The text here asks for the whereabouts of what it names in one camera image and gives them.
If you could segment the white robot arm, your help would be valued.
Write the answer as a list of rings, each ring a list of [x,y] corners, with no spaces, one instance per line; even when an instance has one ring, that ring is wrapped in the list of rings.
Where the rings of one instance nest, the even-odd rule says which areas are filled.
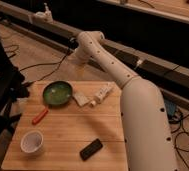
[[[105,50],[104,39],[100,31],[80,32],[74,55],[80,64],[93,57],[121,89],[120,110],[129,170],[178,171],[160,89]]]

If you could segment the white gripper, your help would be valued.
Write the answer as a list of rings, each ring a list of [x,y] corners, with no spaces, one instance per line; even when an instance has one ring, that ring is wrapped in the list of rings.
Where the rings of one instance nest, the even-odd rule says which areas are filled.
[[[79,48],[76,48],[71,56],[79,66],[86,65],[89,61],[89,55]]]

